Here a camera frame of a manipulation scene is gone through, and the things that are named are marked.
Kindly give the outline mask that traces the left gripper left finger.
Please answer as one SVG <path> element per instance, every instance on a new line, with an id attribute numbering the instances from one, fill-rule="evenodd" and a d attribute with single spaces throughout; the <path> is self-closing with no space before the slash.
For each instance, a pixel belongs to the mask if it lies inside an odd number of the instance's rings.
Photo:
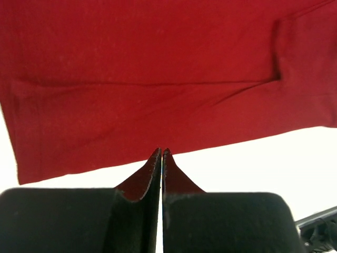
<path id="1" fill-rule="evenodd" d="M 154 252 L 161 149 L 114 188 L 1 194 L 1 252 Z"/>

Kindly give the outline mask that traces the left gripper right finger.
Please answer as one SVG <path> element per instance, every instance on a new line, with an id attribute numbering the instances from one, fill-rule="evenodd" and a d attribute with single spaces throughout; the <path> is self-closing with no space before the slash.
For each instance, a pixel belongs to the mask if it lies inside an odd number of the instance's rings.
<path id="1" fill-rule="evenodd" d="M 163 153 L 164 252 L 304 252 L 290 208 L 268 192 L 205 192 Z"/>

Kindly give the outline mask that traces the dark red t shirt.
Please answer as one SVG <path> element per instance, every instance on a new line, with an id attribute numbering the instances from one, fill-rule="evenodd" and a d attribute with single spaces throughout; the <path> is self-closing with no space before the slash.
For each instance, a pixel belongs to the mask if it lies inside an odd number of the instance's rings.
<path id="1" fill-rule="evenodd" d="M 20 184 L 336 127 L 336 1 L 1 1 Z"/>

